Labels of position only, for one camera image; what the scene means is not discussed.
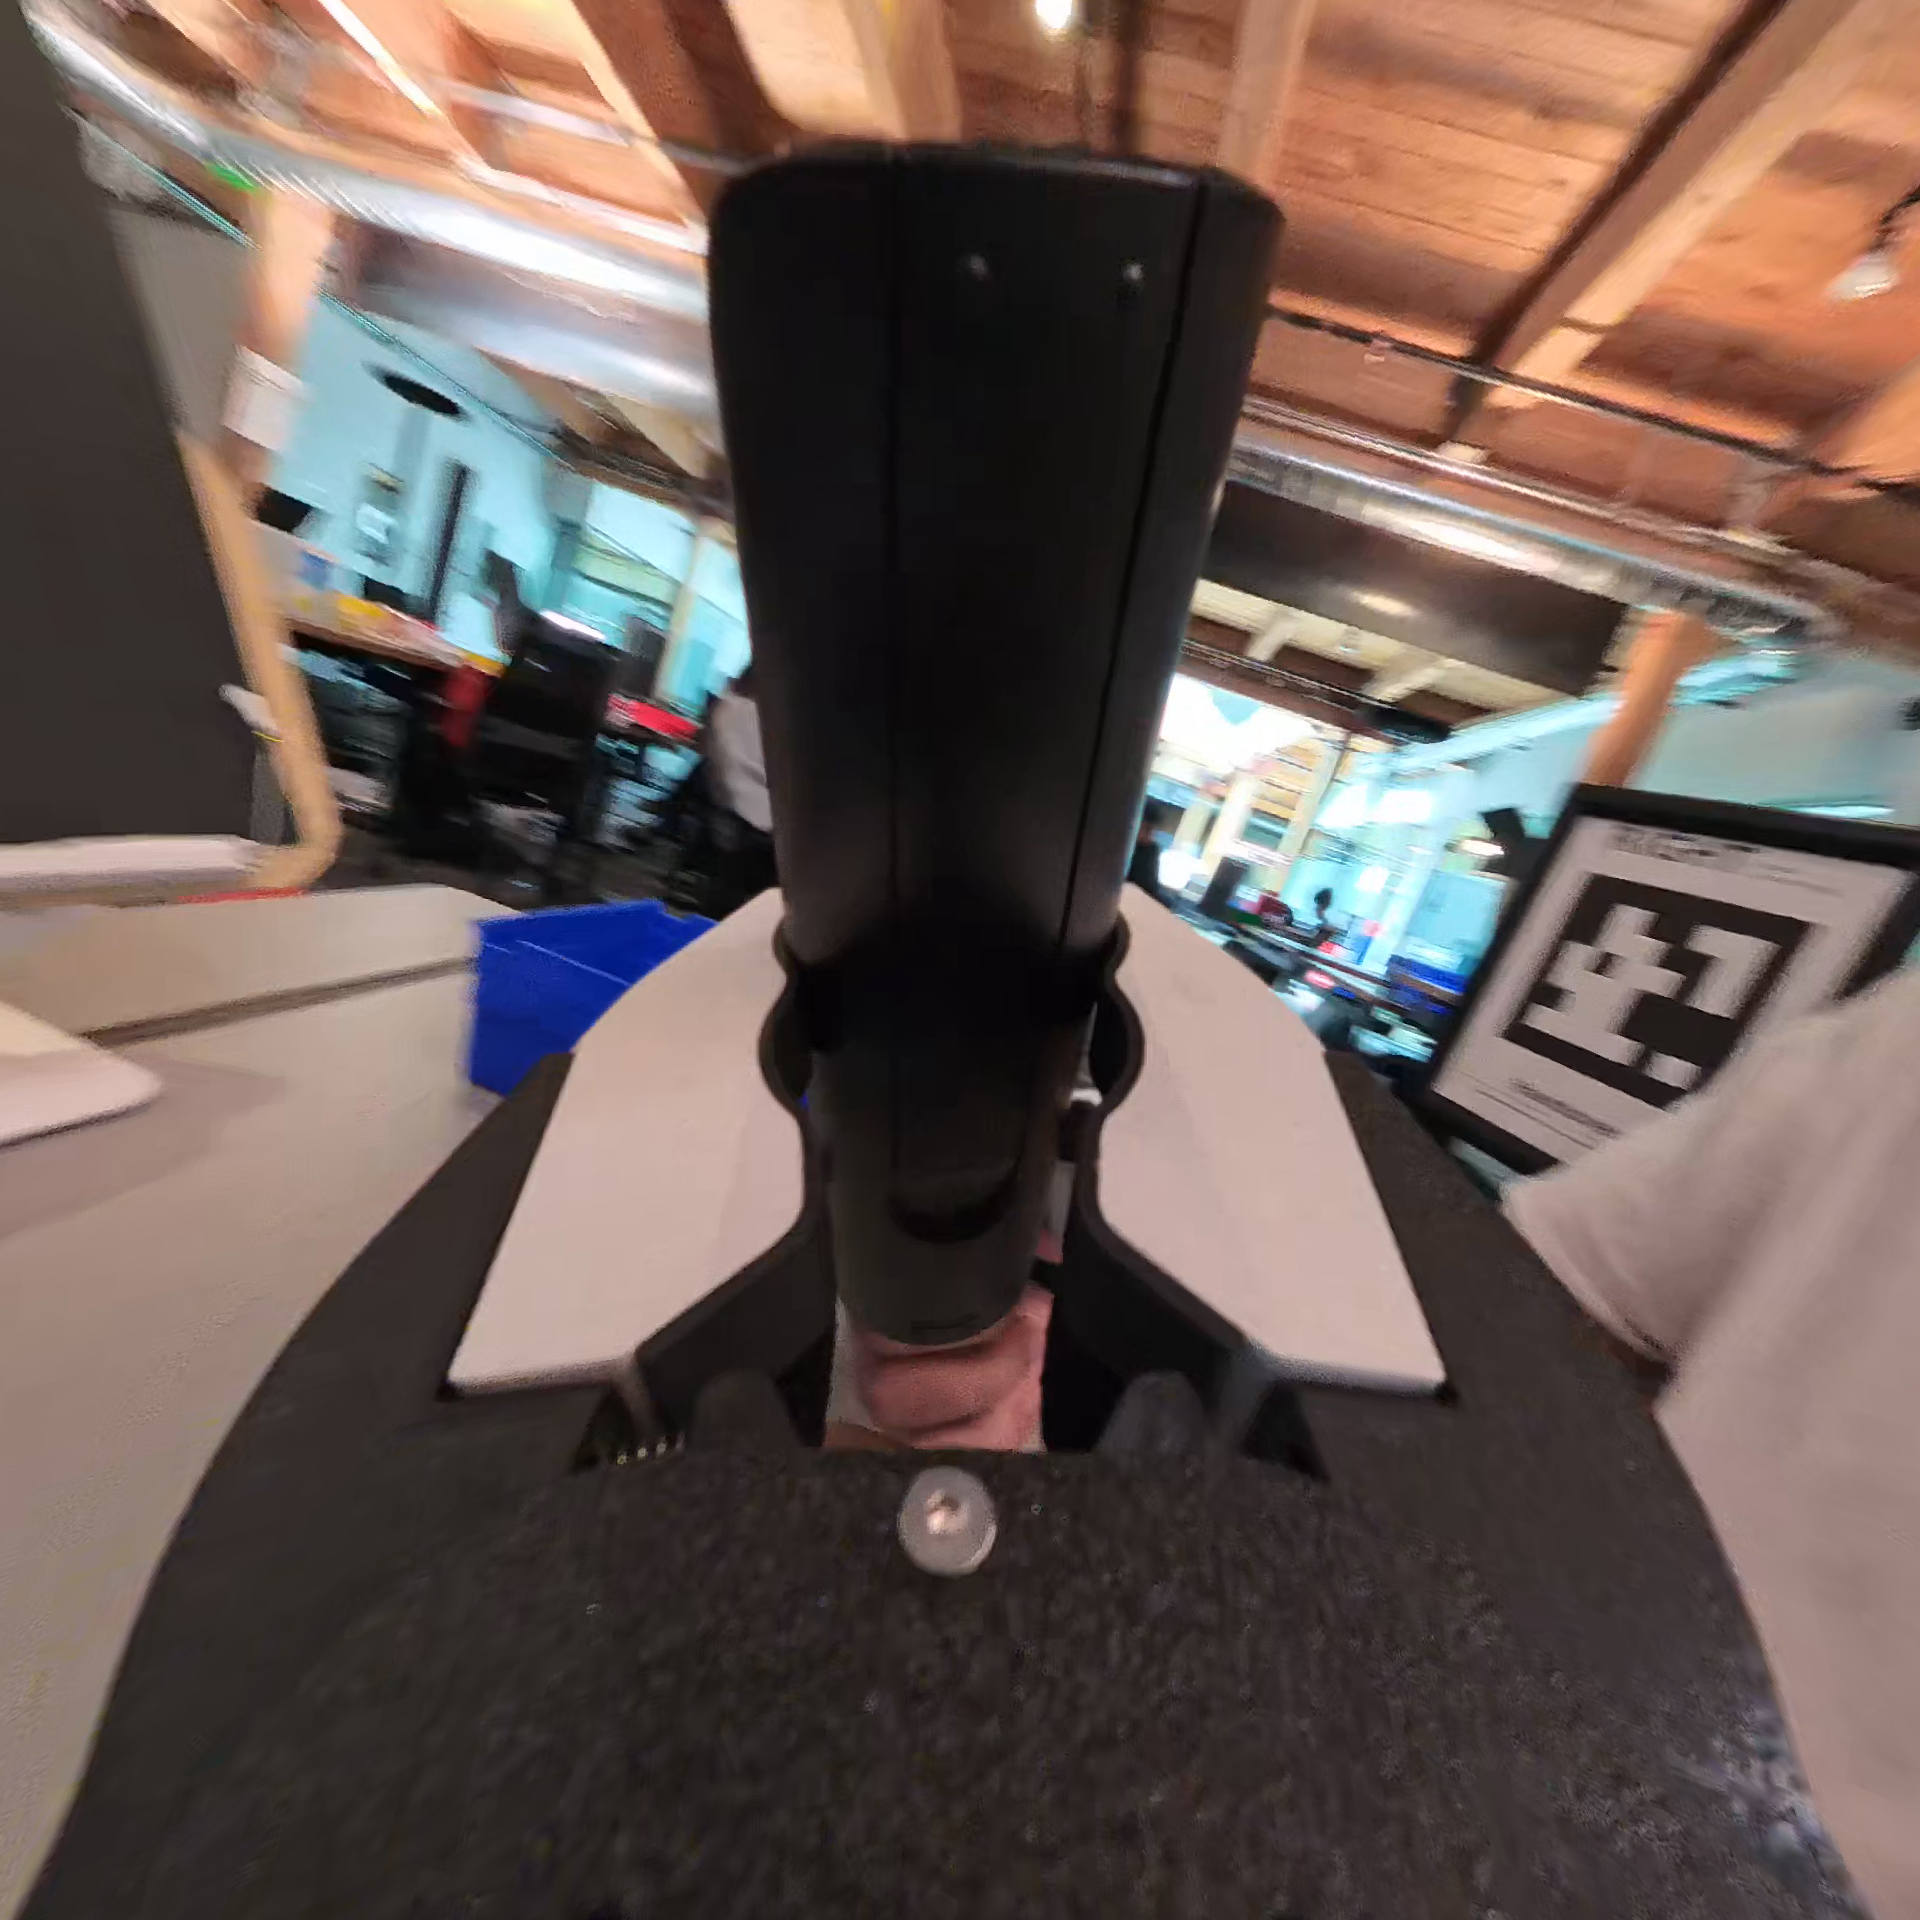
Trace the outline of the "wooden support post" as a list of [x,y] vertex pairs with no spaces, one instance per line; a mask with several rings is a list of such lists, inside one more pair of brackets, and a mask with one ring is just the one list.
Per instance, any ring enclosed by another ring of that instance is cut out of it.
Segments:
[[1717,631],[1687,612],[1648,612],[1618,675],[1618,707],[1598,727],[1579,784],[1628,788],[1653,753],[1684,680],[1720,645]]

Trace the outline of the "black remote control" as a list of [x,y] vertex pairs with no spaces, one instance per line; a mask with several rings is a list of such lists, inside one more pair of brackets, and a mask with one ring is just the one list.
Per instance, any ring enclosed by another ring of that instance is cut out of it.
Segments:
[[1060,149],[804,149],[715,208],[779,945],[837,1295],[893,1342],[1028,1281],[1281,236]]

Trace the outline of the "black white fiducial sign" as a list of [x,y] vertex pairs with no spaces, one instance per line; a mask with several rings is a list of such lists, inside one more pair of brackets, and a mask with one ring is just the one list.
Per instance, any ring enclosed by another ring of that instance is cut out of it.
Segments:
[[1911,828],[1575,786],[1410,1104],[1516,1174],[1625,1141],[1916,951]]

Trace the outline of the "person's right hand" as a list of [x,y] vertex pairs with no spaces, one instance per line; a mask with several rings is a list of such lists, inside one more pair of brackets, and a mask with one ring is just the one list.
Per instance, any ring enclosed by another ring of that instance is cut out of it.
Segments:
[[992,1330],[912,1347],[835,1320],[829,1451],[1039,1453],[1053,1295],[1028,1286]]

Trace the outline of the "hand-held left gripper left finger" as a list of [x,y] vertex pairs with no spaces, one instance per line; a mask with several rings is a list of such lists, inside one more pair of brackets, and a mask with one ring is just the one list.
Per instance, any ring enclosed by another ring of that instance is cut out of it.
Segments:
[[829,1377],[835,1280],[792,1070],[781,891],[709,924],[570,1049],[449,1385],[701,1397]]

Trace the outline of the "black floor lamp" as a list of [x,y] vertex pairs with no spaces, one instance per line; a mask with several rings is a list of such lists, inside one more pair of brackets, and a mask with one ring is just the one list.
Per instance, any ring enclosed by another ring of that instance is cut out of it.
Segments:
[[473,471],[465,463],[449,463],[439,483],[441,493],[433,497],[433,515],[424,537],[427,560],[418,563],[420,579],[414,587],[401,583],[401,560],[414,538],[409,526],[414,524],[418,485],[427,478],[433,429],[439,424],[460,424],[468,408],[456,396],[401,371],[379,371],[379,385],[397,398],[401,414],[394,450],[387,466],[379,467],[379,478],[369,483],[368,506],[379,517],[379,544],[369,552],[376,552],[379,565],[387,571],[385,604],[436,627],[445,610],[453,552],[473,485]]

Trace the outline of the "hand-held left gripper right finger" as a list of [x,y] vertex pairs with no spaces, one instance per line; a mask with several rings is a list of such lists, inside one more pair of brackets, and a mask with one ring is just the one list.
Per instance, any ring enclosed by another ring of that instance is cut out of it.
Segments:
[[1311,1449],[1311,1389],[1436,1402],[1449,1372],[1328,1054],[1141,889],[1088,1042],[1104,1100],[1053,1330],[1119,1400],[1173,1374],[1229,1449]]

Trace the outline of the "blue plastic bin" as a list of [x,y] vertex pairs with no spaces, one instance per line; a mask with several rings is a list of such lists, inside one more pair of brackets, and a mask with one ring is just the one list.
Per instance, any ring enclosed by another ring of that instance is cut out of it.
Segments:
[[542,908],[478,922],[468,1084],[510,1097],[570,1051],[636,980],[698,941],[712,921],[660,901]]

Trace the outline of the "black board with wooden frame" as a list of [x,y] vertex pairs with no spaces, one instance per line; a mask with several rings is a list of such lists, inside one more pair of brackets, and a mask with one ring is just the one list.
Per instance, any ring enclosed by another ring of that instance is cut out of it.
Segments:
[[342,820],[307,677],[23,5],[3,121],[6,905],[309,889]]

